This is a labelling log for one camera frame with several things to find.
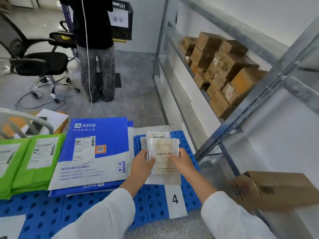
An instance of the black top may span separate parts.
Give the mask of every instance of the black top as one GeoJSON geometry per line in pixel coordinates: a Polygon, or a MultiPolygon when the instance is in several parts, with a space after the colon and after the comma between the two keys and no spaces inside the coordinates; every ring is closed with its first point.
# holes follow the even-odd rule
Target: black top
{"type": "MultiPolygon", "coordinates": [[[[86,32],[81,0],[60,0],[73,10],[74,36],[80,47],[86,48],[86,32]]],[[[90,49],[108,49],[114,45],[108,11],[113,12],[112,0],[83,0],[88,46],[90,49]]]]}

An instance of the blue plastic pallet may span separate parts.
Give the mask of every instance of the blue plastic pallet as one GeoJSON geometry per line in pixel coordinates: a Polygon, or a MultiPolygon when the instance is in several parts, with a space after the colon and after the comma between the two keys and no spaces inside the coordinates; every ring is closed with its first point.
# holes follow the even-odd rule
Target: blue plastic pallet
{"type": "MultiPolygon", "coordinates": [[[[111,191],[92,192],[66,197],[62,211],[61,228],[76,221],[84,212],[90,209],[93,205],[104,200],[110,193],[111,191]]],[[[143,188],[138,191],[133,200],[136,212],[134,221],[129,226],[128,230],[133,230],[148,222],[143,188]]]]}
{"type": "Polygon", "coordinates": [[[48,194],[35,191],[0,200],[0,217],[26,215],[19,239],[51,238],[60,230],[64,197],[49,198],[48,194]]]}
{"type": "MultiPolygon", "coordinates": [[[[145,135],[138,135],[134,138],[136,146],[136,154],[141,151],[141,137],[145,135]]],[[[178,138],[180,140],[180,148],[184,148],[193,161],[194,167],[199,171],[199,166],[195,157],[188,145],[183,131],[171,132],[171,138],[178,138]]],[[[163,185],[143,185],[145,191],[145,200],[147,205],[149,222],[160,221],[169,218],[165,189],[163,185]]],[[[181,190],[183,192],[186,211],[190,212],[201,207],[200,200],[195,194],[192,186],[181,175],[181,190]]]]}

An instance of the white sleeve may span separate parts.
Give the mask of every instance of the white sleeve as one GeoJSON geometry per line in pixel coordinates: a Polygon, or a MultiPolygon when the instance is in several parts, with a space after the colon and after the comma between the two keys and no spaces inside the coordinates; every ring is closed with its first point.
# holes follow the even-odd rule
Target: white sleeve
{"type": "Polygon", "coordinates": [[[88,209],[75,222],[61,229],[53,239],[122,239],[134,215],[135,205],[131,194],[119,188],[88,209]]]}
{"type": "Polygon", "coordinates": [[[260,218],[249,214],[225,192],[218,191],[208,197],[201,214],[216,239],[276,239],[260,218]]]}

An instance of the gray patterned pants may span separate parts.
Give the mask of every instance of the gray patterned pants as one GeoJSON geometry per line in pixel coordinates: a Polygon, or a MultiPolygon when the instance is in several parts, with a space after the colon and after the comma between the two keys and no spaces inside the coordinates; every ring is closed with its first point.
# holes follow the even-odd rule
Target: gray patterned pants
{"type": "MultiPolygon", "coordinates": [[[[89,66],[87,60],[87,50],[78,46],[82,85],[91,101],[89,92],[89,66]]],[[[89,49],[90,63],[90,90],[92,102],[96,102],[99,98],[104,101],[112,101],[115,95],[115,61],[114,46],[108,49],[89,49]],[[96,56],[99,60],[102,78],[96,77],[96,56]]]]}

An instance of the black plastic crate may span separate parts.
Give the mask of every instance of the black plastic crate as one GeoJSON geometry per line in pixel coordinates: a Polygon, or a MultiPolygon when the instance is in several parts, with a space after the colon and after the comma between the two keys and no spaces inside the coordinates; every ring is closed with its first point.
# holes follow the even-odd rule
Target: black plastic crate
{"type": "Polygon", "coordinates": [[[132,25],[133,25],[133,8],[129,2],[121,0],[113,0],[113,2],[119,3],[120,6],[113,5],[113,9],[123,9],[129,12],[129,27],[112,27],[113,38],[120,40],[132,40],[132,25]]]}

